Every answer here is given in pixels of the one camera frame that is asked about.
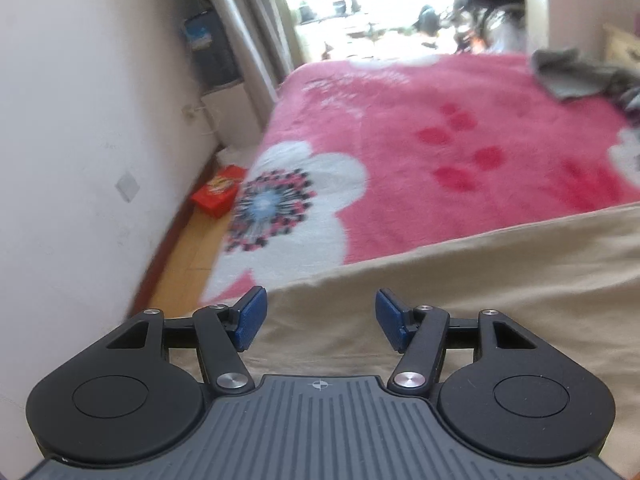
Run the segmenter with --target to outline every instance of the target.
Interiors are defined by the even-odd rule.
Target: light switch plate
[[[131,202],[140,191],[140,185],[133,175],[127,171],[127,173],[120,177],[116,184],[116,189],[120,192],[125,202]]]

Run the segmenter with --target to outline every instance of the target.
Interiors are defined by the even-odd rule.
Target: red box
[[[221,218],[234,206],[240,183],[245,175],[245,168],[227,166],[191,195],[191,199],[205,213],[214,218]]]

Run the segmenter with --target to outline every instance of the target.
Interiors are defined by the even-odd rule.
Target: bed
[[[293,374],[386,381],[399,356],[374,314],[381,286],[409,306],[440,306],[452,317],[496,309],[587,368],[616,400],[601,457],[623,478],[640,471],[639,203],[450,240],[273,287],[267,318],[242,354],[254,380]],[[175,352],[176,364],[198,373],[194,352]],[[442,378],[470,362],[466,351],[448,350]]]
[[[303,66],[236,201],[207,304],[345,264],[640,200],[640,140],[523,56]]]

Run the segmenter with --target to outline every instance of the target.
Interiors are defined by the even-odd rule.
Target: curtain
[[[244,86],[262,127],[277,88],[302,62],[284,0],[211,0],[236,56]]]

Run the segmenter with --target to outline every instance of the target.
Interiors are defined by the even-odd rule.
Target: red flower petal
[[[451,142],[451,136],[441,126],[435,126],[433,128],[425,128],[417,133],[418,138],[427,144],[449,144]]]
[[[500,146],[489,146],[474,153],[474,162],[483,171],[496,170],[504,164],[504,151]]]
[[[442,187],[453,191],[475,191],[478,186],[471,172],[443,166],[434,171],[434,176]]]
[[[607,168],[572,159],[562,160],[560,168],[549,191],[572,209],[590,212],[620,203],[620,180]]]
[[[455,103],[444,103],[440,107],[440,111],[444,115],[453,115],[453,114],[457,113],[457,111],[459,111],[459,110],[460,110],[460,107]]]
[[[473,130],[476,126],[478,126],[478,121],[472,114],[467,112],[460,112],[455,115],[452,115],[447,121],[449,126],[456,130],[457,132],[462,132],[465,130]]]

